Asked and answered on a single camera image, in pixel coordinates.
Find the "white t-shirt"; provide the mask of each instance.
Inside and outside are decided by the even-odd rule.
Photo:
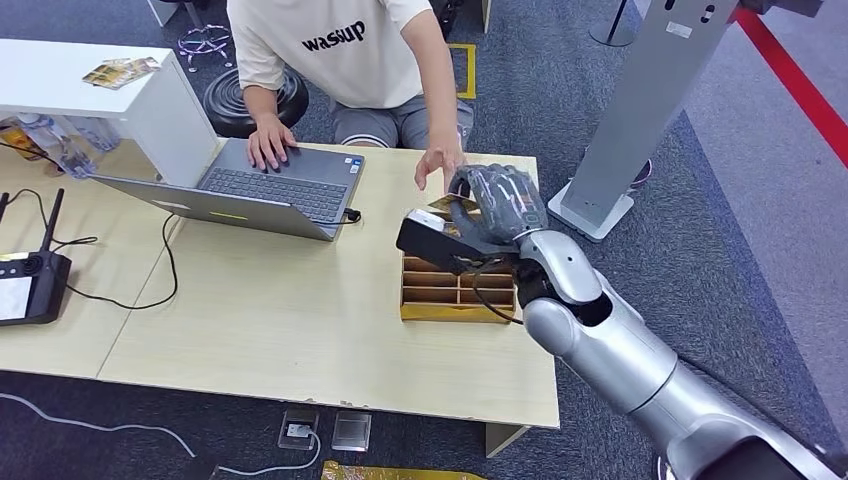
[[[337,102],[393,108],[421,94],[400,35],[428,0],[229,0],[241,87],[278,90],[288,63]]]

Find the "red stripe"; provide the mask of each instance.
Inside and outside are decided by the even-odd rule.
[[[848,167],[848,126],[845,121],[827,103],[756,13],[740,8],[736,11],[736,20],[807,118],[813,122],[813,126]]]

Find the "laptop keyboard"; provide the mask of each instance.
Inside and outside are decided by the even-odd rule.
[[[347,187],[272,174],[216,168],[206,181],[204,189],[210,192],[288,203],[310,220],[333,222],[341,209]]]

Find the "gray shorts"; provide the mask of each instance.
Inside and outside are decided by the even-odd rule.
[[[386,148],[426,150],[430,146],[429,121],[424,96],[418,95],[395,108],[350,108],[330,100],[335,143],[369,142]],[[474,125],[474,111],[457,100],[458,137],[463,150]]]

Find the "power outlet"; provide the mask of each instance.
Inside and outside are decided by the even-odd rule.
[[[315,410],[289,409],[283,416],[277,446],[293,450],[312,450],[315,438],[309,432],[318,433],[318,412]]]

